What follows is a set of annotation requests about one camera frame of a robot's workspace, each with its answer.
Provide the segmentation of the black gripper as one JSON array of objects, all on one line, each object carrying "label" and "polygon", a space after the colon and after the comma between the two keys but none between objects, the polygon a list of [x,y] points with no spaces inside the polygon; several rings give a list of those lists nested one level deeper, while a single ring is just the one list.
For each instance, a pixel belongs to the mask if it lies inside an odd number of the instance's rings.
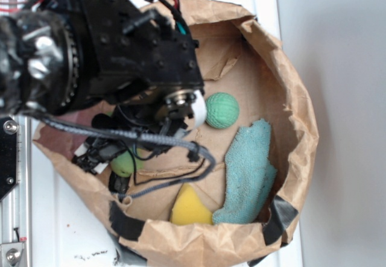
[{"label": "black gripper", "polygon": [[206,119],[198,43],[179,0],[80,0],[95,65],[91,98],[120,130],[181,139]]}]

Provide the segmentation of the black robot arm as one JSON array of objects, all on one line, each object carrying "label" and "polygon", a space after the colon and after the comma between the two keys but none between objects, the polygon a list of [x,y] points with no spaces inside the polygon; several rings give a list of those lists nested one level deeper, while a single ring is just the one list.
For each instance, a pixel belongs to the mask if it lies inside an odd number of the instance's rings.
[{"label": "black robot arm", "polygon": [[206,119],[198,42],[179,0],[4,0],[1,114],[60,116],[105,101],[95,128],[182,138]]}]

